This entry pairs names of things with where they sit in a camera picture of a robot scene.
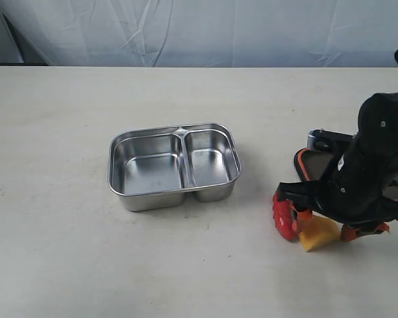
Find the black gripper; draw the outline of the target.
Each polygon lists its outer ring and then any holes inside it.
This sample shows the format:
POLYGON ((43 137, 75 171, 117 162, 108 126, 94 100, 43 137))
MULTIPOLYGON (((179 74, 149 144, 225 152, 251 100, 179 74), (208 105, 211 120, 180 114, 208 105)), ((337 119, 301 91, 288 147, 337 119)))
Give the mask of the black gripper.
POLYGON ((291 202, 294 232, 305 230, 313 211, 344 224, 342 242, 389 232, 385 222, 398 221, 398 201, 383 196, 398 174, 398 139, 353 136, 318 180, 279 184, 279 198, 291 202))

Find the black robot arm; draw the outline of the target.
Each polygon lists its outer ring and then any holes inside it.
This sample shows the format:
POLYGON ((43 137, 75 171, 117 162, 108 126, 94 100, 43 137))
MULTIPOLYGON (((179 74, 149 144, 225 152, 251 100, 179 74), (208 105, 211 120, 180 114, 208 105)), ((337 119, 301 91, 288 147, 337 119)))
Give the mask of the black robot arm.
POLYGON ((273 196, 279 234, 293 240, 315 212, 342 224, 343 242, 380 235, 398 222, 398 201, 384 196, 398 188, 398 93, 375 93, 358 113, 354 135, 316 129, 307 150, 331 155, 317 180, 280 183, 273 196))

